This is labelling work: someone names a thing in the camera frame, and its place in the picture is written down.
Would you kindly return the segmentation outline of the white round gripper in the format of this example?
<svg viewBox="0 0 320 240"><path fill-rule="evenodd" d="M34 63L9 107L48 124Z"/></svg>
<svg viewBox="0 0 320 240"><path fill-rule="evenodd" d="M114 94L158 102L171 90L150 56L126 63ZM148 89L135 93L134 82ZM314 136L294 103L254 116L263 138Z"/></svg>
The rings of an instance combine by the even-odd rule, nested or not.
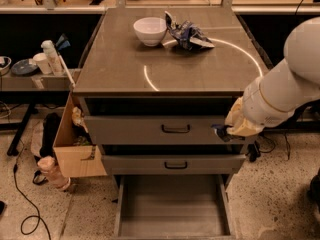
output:
<svg viewBox="0 0 320 240"><path fill-rule="evenodd" d="M253 136L260 133L264 127L280 125L294 114L293 111L279 111L264 99L260 91L261 80L261 77L257 77L251 82L245 88L242 98L238 98L232 105L225 119L228 134Z"/></svg>

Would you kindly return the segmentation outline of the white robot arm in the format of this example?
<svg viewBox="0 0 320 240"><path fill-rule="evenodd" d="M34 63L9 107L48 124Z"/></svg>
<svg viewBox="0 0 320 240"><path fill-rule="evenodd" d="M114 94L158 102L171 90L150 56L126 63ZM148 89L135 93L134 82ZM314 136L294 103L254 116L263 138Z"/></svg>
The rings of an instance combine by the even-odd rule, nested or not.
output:
<svg viewBox="0 0 320 240"><path fill-rule="evenodd" d="M225 119L227 134L256 135L285 122L302 105L320 99L320 18L298 25L287 37L283 54L233 104Z"/></svg>

